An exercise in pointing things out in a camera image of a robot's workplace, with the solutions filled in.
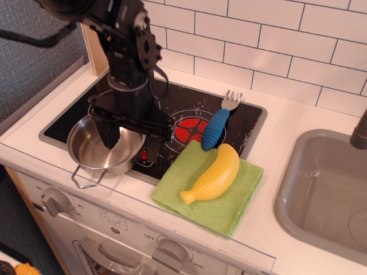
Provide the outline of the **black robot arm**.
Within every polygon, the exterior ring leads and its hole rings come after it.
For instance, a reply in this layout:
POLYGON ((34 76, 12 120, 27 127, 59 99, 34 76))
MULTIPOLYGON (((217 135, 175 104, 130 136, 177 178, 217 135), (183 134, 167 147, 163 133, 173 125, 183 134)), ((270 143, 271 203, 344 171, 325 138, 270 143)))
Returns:
POLYGON ((158 107, 154 72, 161 46, 151 33, 142 1, 39 1, 52 16, 80 22, 95 31, 107 57, 111 91, 90 97, 92 115, 103 144, 112 149, 118 128, 146 135, 147 157, 154 162, 162 144, 171 140, 173 120, 158 107))

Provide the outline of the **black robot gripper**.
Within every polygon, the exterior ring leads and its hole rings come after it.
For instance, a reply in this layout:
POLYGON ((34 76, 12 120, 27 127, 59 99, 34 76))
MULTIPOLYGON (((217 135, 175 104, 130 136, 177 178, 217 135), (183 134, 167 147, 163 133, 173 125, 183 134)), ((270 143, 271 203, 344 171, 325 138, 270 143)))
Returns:
POLYGON ((105 147, 113 149, 120 138, 119 127, 147 136, 148 162, 156 161, 161 146, 173 138, 173 119, 160 110, 151 82, 137 89, 112 89, 88 98, 90 114, 105 147))

